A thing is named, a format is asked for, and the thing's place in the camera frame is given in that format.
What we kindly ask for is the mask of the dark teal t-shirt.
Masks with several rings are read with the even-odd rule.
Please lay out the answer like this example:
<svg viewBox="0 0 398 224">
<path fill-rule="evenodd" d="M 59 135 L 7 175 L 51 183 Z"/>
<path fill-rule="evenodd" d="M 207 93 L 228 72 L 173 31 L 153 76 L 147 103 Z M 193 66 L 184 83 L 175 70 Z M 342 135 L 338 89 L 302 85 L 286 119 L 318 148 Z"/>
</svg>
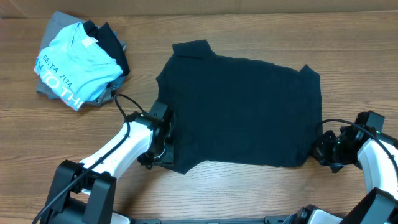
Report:
<svg viewBox="0 0 398 224">
<path fill-rule="evenodd" d="M 320 76 L 212 51 L 206 40 L 173 44 L 157 77 L 175 113 L 173 171 L 204 161 L 275 167 L 305 163 L 320 135 Z"/>
</svg>

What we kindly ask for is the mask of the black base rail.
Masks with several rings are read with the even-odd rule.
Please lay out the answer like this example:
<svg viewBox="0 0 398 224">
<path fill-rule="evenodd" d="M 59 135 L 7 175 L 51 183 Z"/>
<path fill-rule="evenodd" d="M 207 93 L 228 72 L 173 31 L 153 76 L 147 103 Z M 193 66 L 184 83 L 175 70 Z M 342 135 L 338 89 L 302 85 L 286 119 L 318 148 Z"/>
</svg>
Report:
<svg viewBox="0 0 398 224">
<path fill-rule="evenodd" d="M 160 220 L 160 219 L 133 219 L 132 224 L 283 224 L 288 218 L 282 216 L 266 216 L 264 218 L 236 218 L 212 220 Z"/>
</svg>

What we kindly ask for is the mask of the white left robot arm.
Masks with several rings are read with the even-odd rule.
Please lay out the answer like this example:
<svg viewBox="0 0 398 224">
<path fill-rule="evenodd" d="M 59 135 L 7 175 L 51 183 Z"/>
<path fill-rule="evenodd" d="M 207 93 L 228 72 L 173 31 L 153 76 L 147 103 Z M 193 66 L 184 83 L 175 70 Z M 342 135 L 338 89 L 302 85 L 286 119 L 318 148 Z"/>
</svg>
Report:
<svg viewBox="0 0 398 224">
<path fill-rule="evenodd" d="M 38 223 L 134 223 L 114 211 L 116 184 L 134 161 L 146 169 L 174 164 L 175 115 L 168 108 L 127 116 L 120 132 L 80 162 L 63 161 L 55 172 Z"/>
</svg>

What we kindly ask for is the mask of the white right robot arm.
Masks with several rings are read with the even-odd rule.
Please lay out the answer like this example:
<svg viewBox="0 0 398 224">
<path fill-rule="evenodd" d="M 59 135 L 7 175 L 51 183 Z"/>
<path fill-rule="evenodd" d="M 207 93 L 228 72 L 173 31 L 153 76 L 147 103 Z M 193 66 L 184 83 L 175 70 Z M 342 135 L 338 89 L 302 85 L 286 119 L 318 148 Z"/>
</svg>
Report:
<svg viewBox="0 0 398 224">
<path fill-rule="evenodd" d="M 367 195 L 344 218 L 309 205 L 283 223 L 391 223 L 397 224 L 397 139 L 381 132 L 381 125 L 349 123 L 336 137 L 326 132 L 318 139 L 316 156 L 338 172 L 356 164 L 363 173 Z"/>
</svg>

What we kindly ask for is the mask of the light blue printed t-shirt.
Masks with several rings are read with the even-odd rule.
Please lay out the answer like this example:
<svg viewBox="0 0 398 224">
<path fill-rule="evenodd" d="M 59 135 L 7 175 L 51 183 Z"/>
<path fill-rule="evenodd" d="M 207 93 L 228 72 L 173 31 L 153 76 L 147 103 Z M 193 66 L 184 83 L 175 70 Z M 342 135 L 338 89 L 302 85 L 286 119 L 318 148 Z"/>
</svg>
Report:
<svg viewBox="0 0 398 224">
<path fill-rule="evenodd" d="M 77 22 L 61 29 L 40 51 L 34 72 L 77 111 L 84 102 L 95 100 L 123 70 Z"/>
</svg>

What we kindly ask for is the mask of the black folded garment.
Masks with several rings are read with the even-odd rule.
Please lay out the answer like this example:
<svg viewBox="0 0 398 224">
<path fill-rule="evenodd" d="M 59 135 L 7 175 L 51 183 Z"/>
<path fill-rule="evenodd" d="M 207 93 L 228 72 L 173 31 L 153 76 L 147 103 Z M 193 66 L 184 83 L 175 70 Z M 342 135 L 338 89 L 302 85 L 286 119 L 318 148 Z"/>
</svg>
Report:
<svg viewBox="0 0 398 224">
<path fill-rule="evenodd" d="M 98 41 L 98 45 L 121 67 L 123 76 L 130 72 L 123 47 L 107 22 L 98 28 L 92 21 L 86 21 L 83 28 L 89 37 Z"/>
</svg>

